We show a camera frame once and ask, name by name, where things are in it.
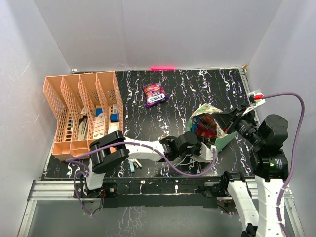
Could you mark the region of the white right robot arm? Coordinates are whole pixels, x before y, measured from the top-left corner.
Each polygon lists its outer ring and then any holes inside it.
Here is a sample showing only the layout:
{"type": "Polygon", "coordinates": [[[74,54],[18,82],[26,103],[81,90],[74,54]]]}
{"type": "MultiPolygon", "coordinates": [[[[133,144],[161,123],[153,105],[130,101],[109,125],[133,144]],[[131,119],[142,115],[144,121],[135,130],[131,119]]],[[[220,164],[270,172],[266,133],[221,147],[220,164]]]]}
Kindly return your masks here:
{"type": "Polygon", "coordinates": [[[213,113],[214,120],[227,134],[239,133],[252,144],[251,166],[258,190],[258,209],[240,174],[225,172],[220,190],[231,196],[243,225],[243,237],[284,237],[285,181],[289,176],[288,160],[282,149],[288,138],[288,121],[275,114],[259,124],[255,112],[240,106],[231,112],[213,113]]]}

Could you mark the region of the purple Fox's candy packet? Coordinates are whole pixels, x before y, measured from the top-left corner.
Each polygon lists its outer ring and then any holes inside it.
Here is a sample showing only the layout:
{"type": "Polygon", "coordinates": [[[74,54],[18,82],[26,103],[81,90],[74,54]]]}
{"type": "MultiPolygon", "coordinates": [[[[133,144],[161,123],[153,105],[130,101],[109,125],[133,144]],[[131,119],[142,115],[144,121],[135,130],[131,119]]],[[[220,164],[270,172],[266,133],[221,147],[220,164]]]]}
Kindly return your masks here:
{"type": "Polygon", "coordinates": [[[169,99],[169,96],[160,83],[145,85],[143,86],[143,91],[146,96],[147,108],[150,108],[169,99]]]}

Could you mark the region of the purple berries candy packet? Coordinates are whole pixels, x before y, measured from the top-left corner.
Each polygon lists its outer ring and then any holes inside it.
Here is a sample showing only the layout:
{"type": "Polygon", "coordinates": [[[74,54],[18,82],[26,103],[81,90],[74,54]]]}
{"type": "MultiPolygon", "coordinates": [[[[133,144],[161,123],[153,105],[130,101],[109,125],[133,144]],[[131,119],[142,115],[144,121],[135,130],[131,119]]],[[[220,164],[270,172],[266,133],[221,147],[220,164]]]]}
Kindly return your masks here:
{"type": "Polygon", "coordinates": [[[209,139],[217,138],[217,124],[212,115],[206,113],[199,115],[195,134],[209,139]]]}

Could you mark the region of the green illustrated paper gift bag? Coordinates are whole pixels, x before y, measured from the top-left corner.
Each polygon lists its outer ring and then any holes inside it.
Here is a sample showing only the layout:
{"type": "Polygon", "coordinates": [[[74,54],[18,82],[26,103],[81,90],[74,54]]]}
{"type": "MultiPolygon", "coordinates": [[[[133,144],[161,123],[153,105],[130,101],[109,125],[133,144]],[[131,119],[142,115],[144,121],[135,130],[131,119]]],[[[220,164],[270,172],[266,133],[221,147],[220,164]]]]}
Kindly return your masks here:
{"type": "Polygon", "coordinates": [[[207,147],[215,146],[218,153],[227,146],[236,136],[237,132],[226,134],[214,120],[213,114],[222,112],[222,110],[212,106],[211,104],[203,104],[196,109],[186,126],[186,132],[194,133],[198,138],[204,139],[207,147]]]}

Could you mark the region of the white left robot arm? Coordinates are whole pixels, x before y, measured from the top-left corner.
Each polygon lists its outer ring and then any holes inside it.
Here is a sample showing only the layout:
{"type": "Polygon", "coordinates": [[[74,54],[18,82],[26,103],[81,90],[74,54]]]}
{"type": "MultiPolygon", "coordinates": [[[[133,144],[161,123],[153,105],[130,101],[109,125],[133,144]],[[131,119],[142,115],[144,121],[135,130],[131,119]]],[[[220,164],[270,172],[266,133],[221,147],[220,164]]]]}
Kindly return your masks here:
{"type": "Polygon", "coordinates": [[[101,194],[103,179],[108,170],[126,159],[148,159],[165,162],[185,156],[198,162],[211,162],[212,151],[192,132],[178,137],[167,136],[159,141],[140,141],[114,131],[90,144],[89,172],[84,190],[91,197],[101,194]]]}

